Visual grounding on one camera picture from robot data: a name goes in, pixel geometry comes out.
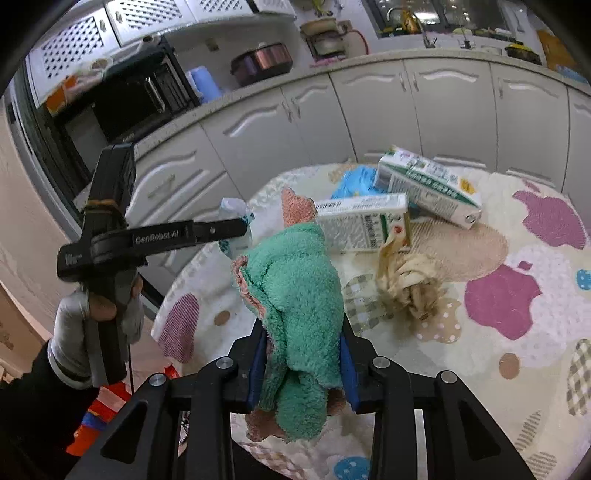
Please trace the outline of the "left gloved hand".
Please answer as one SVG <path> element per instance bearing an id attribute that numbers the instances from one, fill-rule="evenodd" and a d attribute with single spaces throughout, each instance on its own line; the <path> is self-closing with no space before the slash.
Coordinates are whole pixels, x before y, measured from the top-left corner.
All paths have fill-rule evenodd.
<path id="1" fill-rule="evenodd" d="M 141 278 L 137 277 L 122 316 L 121 327 L 127 345 L 135 344 L 141 337 L 144 323 L 140 300 L 142 286 Z M 47 356 L 52 370 L 67 386 L 81 390 L 92 385 L 84 323 L 88 320 L 109 322 L 116 314 L 113 302 L 84 289 L 77 289 L 61 300 Z"/>

